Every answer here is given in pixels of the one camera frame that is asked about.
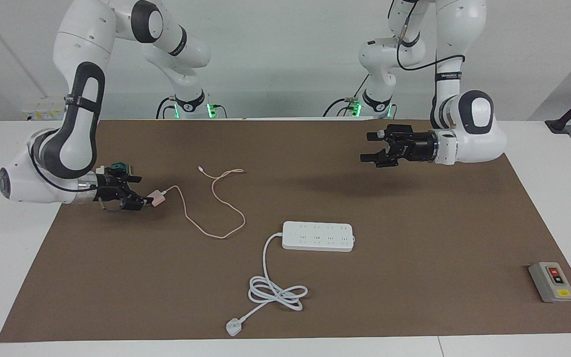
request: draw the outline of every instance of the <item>power strip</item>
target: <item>power strip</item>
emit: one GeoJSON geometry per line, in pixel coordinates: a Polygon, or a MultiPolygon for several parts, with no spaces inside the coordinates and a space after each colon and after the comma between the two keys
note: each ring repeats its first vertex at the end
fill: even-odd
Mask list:
{"type": "Polygon", "coordinates": [[[351,251],[354,248],[349,224],[288,221],[284,223],[283,234],[284,249],[351,251]]]}

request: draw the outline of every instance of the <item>brown mat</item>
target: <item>brown mat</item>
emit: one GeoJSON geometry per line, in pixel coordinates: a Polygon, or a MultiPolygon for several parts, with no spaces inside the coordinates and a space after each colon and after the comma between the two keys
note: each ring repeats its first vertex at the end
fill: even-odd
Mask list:
{"type": "MultiPolygon", "coordinates": [[[[344,222],[351,253],[268,249],[281,287],[306,285],[304,310],[272,303],[243,339],[571,332],[571,302],[542,303],[526,266],[571,269],[505,157],[454,167],[402,162],[375,169],[368,122],[109,121],[98,163],[125,161],[142,194],[178,184],[189,214],[222,235],[239,216],[211,196],[210,174],[248,225],[204,237],[176,192],[155,209],[102,213],[62,206],[23,283],[0,342],[228,338],[225,324],[256,305],[266,239],[284,221],[344,222]]],[[[427,122],[413,122],[427,129],[427,122]]]]}

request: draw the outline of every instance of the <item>white robotic arm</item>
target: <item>white robotic arm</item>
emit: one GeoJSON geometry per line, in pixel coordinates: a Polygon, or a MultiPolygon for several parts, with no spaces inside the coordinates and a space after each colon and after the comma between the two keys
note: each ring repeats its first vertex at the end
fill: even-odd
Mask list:
{"type": "Polygon", "coordinates": [[[436,93],[431,109],[433,130],[414,133],[410,126],[390,125],[368,140],[386,141],[387,149],[361,156],[377,167],[394,167],[398,159],[430,161],[444,165],[455,162],[490,161],[503,154],[506,136],[495,118],[494,104],[483,91],[460,93],[465,54],[482,33],[486,22],[485,0],[395,0],[390,11],[392,38],[376,39],[363,45],[361,63],[372,77],[362,94],[362,113],[383,117],[395,88],[393,68],[409,68],[424,59],[425,46],[419,26],[428,7],[435,3],[438,44],[436,93]]]}
{"type": "Polygon", "coordinates": [[[148,61],[172,81],[186,117],[207,118],[207,95],[193,68],[205,67],[210,49],[187,34],[158,0],[75,0],[54,47],[54,62],[70,94],[60,129],[45,129],[0,170],[0,190],[13,201],[77,203],[121,200],[139,210],[148,199],[129,189],[140,181],[129,170],[92,172],[96,129],[105,91],[105,70],[115,38],[138,41],[148,61]]]}

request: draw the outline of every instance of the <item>white plug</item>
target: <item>white plug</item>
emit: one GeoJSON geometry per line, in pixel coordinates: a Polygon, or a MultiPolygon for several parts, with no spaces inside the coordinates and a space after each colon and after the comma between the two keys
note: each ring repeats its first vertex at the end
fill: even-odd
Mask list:
{"type": "Polygon", "coordinates": [[[231,337],[235,337],[241,330],[242,322],[239,319],[231,319],[231,321],[226,324],[226,332],[228,332],[231,337]]]}

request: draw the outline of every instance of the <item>white table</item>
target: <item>white table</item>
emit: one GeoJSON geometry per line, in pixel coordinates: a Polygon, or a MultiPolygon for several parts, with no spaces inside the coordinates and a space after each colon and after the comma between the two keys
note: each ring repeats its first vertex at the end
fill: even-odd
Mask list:
{"type": "MultiPolygon", "coordinates": [[[[0,167],[30,133],[58,122],[0,122],[0,167]]],[[[542,122],[501,122],[507,155],[571,265],[571,139],[542,122]]],[[[0,330],[58,205],[11,203],[0,194],[0,330]]],[[[313,356],[477,357],[571,356],[571,334],[376,339],[109,341],[0,344],[0,356],[313,356]]]]}

